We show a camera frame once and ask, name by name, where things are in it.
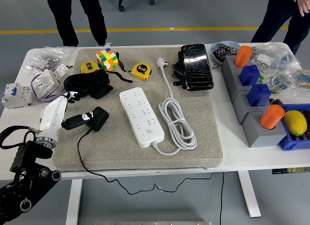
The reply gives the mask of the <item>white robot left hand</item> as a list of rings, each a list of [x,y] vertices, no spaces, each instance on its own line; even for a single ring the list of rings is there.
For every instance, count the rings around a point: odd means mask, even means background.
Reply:
[[[56,143],[61,128],[71,130],[86,124],[94,117],[95,112],[90,111],[75,115],[63,121],[67,103],[71,100],[77,100],[77,94],[77,92],[69,91],[50,102],[45,107],[40,123],[41,132],[36,138],[37,142],[52,141]]]

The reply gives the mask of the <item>person's hand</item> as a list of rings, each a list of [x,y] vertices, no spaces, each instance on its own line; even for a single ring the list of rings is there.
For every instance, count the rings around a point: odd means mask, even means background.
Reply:
[[[309,13],[310,11],[310,0],[297,0],[298,9],[301,16]]]

